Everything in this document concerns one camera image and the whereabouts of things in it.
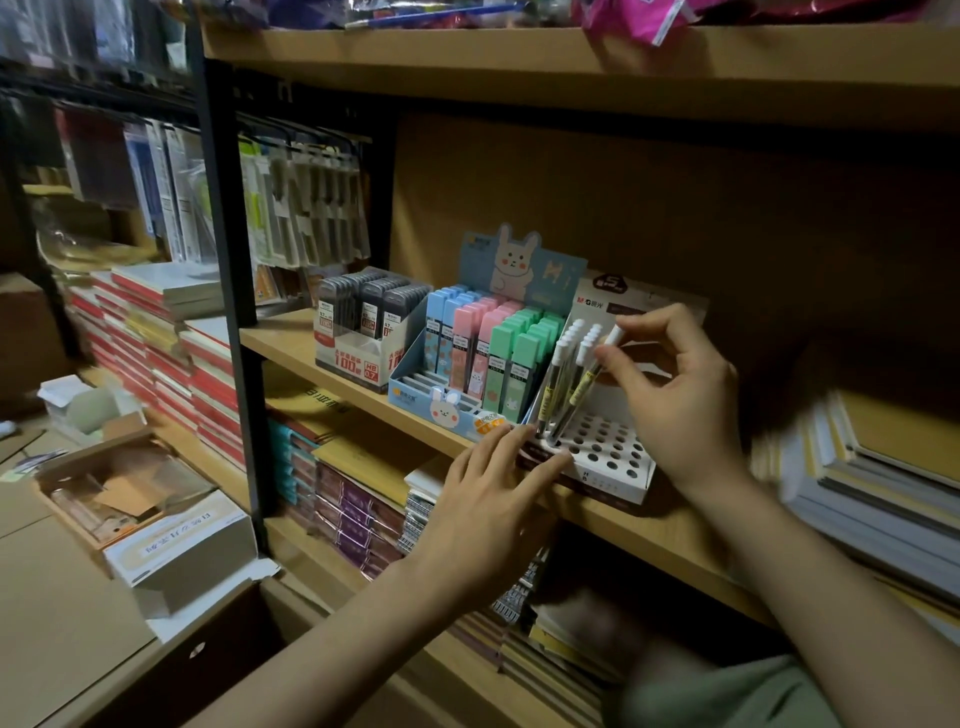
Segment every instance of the white holder with holes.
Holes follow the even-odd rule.
[[[545,460],[563,449],[573,455],[564,471],[572,490],[621,511],[634,513],[647,494],[656,464],[643,449],[629,425],[594,414],[589,400],[553,447],[549,438],[531,443],[524,454]]]

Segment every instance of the rabbit cartoon sign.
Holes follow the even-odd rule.
[[[583,258],[545,250],[538,232],[514,240],[504,223],[496,235],[464,236],[459,282],[566,316],[586,269]]]
[[[448,392],[444,397],[443,387],[434,387],[430,397],[430,415],[433,421],[441,427],[456,429],[460,422],[460,411],[457,409],[459,403],[459,392]]]

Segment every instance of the cardboard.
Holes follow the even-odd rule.
[[[44,464],[33,481],[37,496],[106,573],[110,569],[103,551],[110,544],[182,511],[213,489],[211,483],[157,444],[149,426],[137,425],[132,417],[120,420],[123,422],[114,421],[106,427],[107,432],[118,433],[115,437]],[[103,488],[100,492],[97,483]],[[143,520],[132,530],[101,542],[51,500],[50,495],[58,488]],[[156,513],[144,518],[151,511]]]
[[[255,561],[250,517],[220,491],[104,551],[145,619],[166,618]]]
[[[154,638],[56,519],[0,538],[0,573],[4,725],[38,725]]]
[[[0,274],[0,400],[39,389],[70,372],[43,290],[16,273]]]

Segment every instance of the open cardboard box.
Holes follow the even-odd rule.
[[[59,488],[80,500],[109,506],[137,523],[115,538],[97,539],[51,499]],[[171,455],[154,439],[153,429],[143,423],[140,413],[132,413],[104,425],[104,442],[41,466],[34,489],[93,562],[112,577],[104,549],[164,516],[185,510],[213,485]]]

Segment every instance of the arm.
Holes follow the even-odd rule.
[[[558,455],[517,485],[529,426],[502,425],[450,466],[413,553],[222,695],[190,728],[341,725],[463,613],[491,604],[546,543],[536,505],[569,463]]]
[[[736,372],[681,305],[617,323],[673,374],[655,387],[625,352],[597,357],[627,393],[636,432],[677,489],[730,545],[850,728],[949,726],[960,651],[787,511],[747,470]]]

